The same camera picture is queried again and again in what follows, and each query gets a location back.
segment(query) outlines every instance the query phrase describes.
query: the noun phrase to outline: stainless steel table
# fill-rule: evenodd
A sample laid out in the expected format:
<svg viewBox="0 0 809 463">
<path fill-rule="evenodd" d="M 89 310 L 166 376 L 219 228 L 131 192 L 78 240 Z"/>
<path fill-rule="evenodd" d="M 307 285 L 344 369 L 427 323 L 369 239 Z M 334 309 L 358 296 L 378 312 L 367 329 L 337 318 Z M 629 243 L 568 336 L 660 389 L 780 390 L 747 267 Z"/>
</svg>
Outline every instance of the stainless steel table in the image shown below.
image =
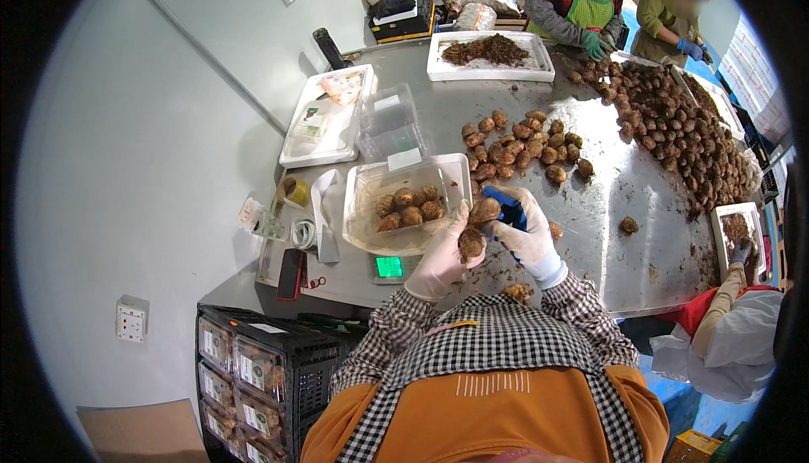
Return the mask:
<svg viewBox="0 0 809 463">
<path fill-rule="evenodd" d="M 465 152 L 461 125 L 504 111 L 519 122 L 529 110 L 544 110 L 549 119 L 561 119 L 566 131 L 581 135 L 581 156 L 592 161 L 595 177 L 582 183 L 572 172 L 555 187 L 544 169 L 532 161 L 526 176 L 514 175 L 503 185 L 528 187 L 550 220 L 565 235 L 557 251 L 571 271 L 597 286 L 604 307 L 614 317 L 642 316 L 677 309 L 693 296 L 718 285 L 716 251 L 709 219 L 687 223 L 687 190 L 679 176 L 665 172 L 649 153 L 618 135 L 617 112 L 605 107 L 591 89 L 570 84 L 572 60 L 550 47 L 556 79 L 551 84 L 512 80 L 430 82 L 426 56 L 430 41 L 385 45 L 353 54 L 357 64 L 374 64 L 378 89 L 407 82 L 413 92 L 420 126 L 431 135 L 436 154 Z M 496 135 L 487 139 L 491 143 Z M 355 162 L 290 170 L 311 183 L 331 168 L 345 174 Z M 327 194 L 330 220 L 340 235 L 340 189 Z M 625 216 L 635 219 L 640 231 L 624 236 L 618 225 Z M 392 286 L 376 286 L 368 275 L 367 254 L 339 241 L 340 262 L 319 265 L 310 257 L 309 276 L 328 282 L 308 295 L 368 307 L 380 306 Z M 257 281 L 278 284 L 283 250 L 288 244 L 265 241 Z M 498 243 L 490 243 L 485 262 L 460 285 L 453 286 L 448 304 L 472 293 L 499 292 L 513 282 L 531 282 L 530 276 Z"/>
</svg>

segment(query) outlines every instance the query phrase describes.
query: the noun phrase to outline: black plastic crate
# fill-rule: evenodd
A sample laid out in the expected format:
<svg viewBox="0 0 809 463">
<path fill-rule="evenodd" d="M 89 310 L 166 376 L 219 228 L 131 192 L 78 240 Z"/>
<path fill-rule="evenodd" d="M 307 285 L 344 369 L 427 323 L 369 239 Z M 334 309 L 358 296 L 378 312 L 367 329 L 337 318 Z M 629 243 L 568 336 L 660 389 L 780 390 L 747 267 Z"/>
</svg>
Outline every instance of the black plastic crate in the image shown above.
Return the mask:
<svg viewBox="0 0 809 463">
<path fill-rule="evenodd" d="M 753 120 L 750 118 L 750 114 L 736 104 L 733 105 L 733 108 L 744 129 L 744 142 L 753 150 L 753 154 L 755 154 L 755 158 L 758 160 L 761 169 L 764 170 L 768 168 L 769 155 L 767 155 L 767 150 L 764 148 L 761 136 L 758 130 L 756 130 Z M 761 194 L 764 203 L 772 202 L 778 195 L 778 186 L 775 183 L 775 176 L 772 171 L 767 172 L 761 178 Z"/>
<path fill-rule="evenodd" d="M 335 332 L 329 331 L 327 334 L 298 321 L 268 317 L 242 308 L 198 304 L 197 323 L 202 315 L 231 329 L 237 336 L 269 347 L 283 357 L 285 393 L 279 408 L 284 414 L 283 428 L 287 438 L 284 449 L 288 461 L 298 461 L 306 433 L 329 403 L 329 382 L 345 357 L 348 344 Z M 267 333 L 251 324 L 270 325 L 286 333 Z M 197 352 L 197 363 L 201 359 Z M 198 381 L 197 396 L 201 398 Z M 203 437 L 203 441 L 209 454 L 215 454 L 217 458 L 231 458 L 216 438 L 207 436 Z"/>
</svg>

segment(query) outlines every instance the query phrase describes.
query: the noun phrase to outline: olive green shirt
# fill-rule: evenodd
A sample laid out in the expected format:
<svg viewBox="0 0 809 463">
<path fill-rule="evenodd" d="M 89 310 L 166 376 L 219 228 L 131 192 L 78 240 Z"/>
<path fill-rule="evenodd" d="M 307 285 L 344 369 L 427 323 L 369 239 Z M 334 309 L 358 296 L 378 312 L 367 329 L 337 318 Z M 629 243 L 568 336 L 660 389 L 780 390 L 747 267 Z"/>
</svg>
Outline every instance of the olive green shirt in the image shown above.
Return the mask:
<svg viewBox="0 0 809 463">
<path fill-rule="evenodd" d="M 662 0 L 638 0 L 638 24 L 641 25 L 641 29 L 652 35 L 653 38 L 657 37 L 658 33 L 660 33 L 660 28 L 663 26 L 672 27 L 676 19 L 676 16 L 666 9 Z M 696 26 L 696 35 L 702 37 L 700 26 L 696 20 L 694 25 Z"/>
</svg>

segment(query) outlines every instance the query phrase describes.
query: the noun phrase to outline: packed taro container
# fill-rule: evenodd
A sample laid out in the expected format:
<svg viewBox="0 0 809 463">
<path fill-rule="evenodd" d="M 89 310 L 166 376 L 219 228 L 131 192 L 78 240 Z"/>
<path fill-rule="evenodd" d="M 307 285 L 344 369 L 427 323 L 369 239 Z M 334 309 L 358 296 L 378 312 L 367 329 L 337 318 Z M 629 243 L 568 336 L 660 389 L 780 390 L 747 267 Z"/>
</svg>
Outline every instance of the packed taro container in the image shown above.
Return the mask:
<svg viewBox="0 0 809 463">
<path fill-rule="evenodd" d="M 250 310 L 197 309 L 197 385 L 209 458 L 298 461 L 348 344 L 335 332 Z M 228 350 L 214 351 L 214 337 Z"/>
</svg>

